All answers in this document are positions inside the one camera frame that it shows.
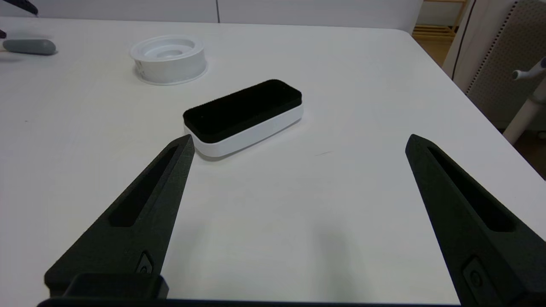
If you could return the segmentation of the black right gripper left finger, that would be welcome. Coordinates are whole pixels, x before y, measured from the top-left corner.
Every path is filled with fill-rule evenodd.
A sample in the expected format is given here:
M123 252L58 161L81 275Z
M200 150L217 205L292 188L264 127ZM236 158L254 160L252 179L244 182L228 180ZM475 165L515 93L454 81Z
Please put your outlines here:
M47 270L50 298L164 299L166 251L195 148L170 142Z

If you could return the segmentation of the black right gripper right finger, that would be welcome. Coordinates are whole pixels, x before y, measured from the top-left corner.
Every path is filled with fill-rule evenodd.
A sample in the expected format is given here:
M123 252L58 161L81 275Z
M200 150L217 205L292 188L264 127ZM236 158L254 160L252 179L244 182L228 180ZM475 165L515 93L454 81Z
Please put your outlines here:
M405 153L463 307L543 307L546 243L433 142Z

